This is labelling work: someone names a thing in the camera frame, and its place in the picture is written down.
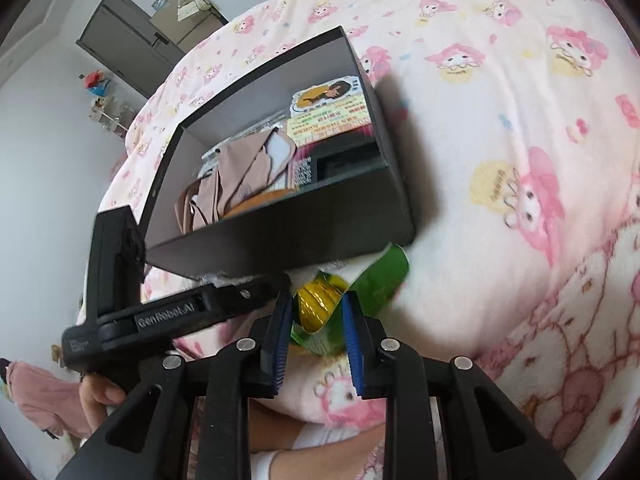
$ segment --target pink cartoon bedsheet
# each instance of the pink cartoon bedsheet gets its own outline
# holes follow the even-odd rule
[[[149,99],[101,207],[139,216],[186,116],[337,25],[382,101],[416,218],[388,332],[423,355],[478,358],[578,477],[597,478],[640,412],[640,59],[603,0],[265,2]],[[353,279],[372,257],[322,268]],[[187,286],[154,269],[144,292]],[[210,355],[250,322],[176,344]],[[273,407],[360,428],[384,417],[354,395],[344,356],[301,351]]]

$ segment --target door handle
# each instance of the door handle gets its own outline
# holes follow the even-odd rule
[[[154,36],[155,36],[156,38],[158,38],[158,40],[162,41],[165,45],[168,45],[168,44],[169,44],[169,40],[168,40],[167,38],[165,38],[165,37],[164,37],[162,34],[160,34],[159,32],[156,32],[156,33],[154,34]]]

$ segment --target green object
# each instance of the green object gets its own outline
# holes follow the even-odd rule
[[[406,254],[400,246],[392,244],[351,283],[349,290],[358,295],[364,315],[376,317],[388,305],[408,273],[409,260]],[[291,338],[303,348],[321,356],[344,350],[342,302],[317,332],[306,332],[302,325],[294,321]]]

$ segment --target bare skin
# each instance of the bare skin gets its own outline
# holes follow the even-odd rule
[[[126,394],[97,374],[80,385],[82,409],[92,431],[107,419],[106,406],[120,405]],[[384,425],[326,446],[291,450],[304,422],[274,412],[254,400],[249,402],[249,450],[280,452],[271,464],[271,480],[353,480],[362,471],[371,450],[385,437]]]

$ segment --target hand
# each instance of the hand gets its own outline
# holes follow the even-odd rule
[[[107,420],[107,406],[120,405],[127,394],[106,377],[90,374],[80,383],[80,403],[91,431]]]

